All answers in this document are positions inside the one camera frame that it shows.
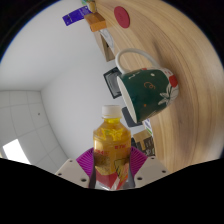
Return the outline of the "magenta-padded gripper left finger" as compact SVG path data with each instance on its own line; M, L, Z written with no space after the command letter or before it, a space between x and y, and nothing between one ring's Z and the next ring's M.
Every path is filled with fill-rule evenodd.
M56 175L81 187L94 189L96 184L94 150L88 149L77 159L68 159Z

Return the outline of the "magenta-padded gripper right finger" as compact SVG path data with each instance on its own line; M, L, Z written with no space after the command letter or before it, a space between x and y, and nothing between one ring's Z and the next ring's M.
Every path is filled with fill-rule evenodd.
M169 174L168 169L155 156L148 157L139 149L131 148L128 171L130 188L143 187Z

